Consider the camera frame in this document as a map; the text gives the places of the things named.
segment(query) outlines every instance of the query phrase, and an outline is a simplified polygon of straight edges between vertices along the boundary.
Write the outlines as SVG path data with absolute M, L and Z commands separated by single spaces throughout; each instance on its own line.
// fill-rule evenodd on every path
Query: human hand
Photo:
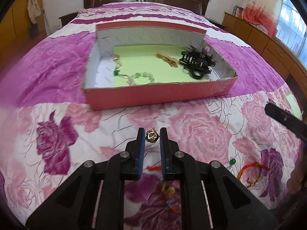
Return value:
M 303 151 L 300 151 L 299 156 L 295 162 L 295 168 L 291 172 L 290 179 L 287 181 L 287 188 L 289 190 L 289 193 L 291 194 L 297 193 L 302 188 L 301 183 L 304 179 L 302 162 L 303 162 Z

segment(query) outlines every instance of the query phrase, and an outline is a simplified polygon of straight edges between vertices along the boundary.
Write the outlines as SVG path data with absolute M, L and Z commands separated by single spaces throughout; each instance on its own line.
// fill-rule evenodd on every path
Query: white towel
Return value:
M 37 0 L 28 0 L 28 14 L 31 22 L 35 24 L 35 18 L 41 14 Z

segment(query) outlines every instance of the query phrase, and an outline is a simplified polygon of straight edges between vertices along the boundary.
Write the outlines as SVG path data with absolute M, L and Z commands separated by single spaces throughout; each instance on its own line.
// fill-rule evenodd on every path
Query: window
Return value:
M 276 37 L 290 48 L 307 67 L 307 27 L 290 0 L 282 1 Z

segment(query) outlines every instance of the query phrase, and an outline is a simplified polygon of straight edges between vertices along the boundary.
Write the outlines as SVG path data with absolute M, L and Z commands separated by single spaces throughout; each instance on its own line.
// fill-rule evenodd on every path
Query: green bead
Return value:
M 230 165 L 230 166 L 235 165 L 235 159 L 234 159 L 234 158 L 231 158 L 231 159 L 230 159 L 229 165 Z

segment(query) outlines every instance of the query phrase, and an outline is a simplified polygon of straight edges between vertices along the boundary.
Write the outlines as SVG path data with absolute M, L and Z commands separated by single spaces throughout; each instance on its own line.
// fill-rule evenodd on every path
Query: red and beige curtain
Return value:
M 262 25 L 268 31 L 268 36 L 276 33 L 282 0 L 250 0 L 244 10 L 243 19 L 254 24 Z

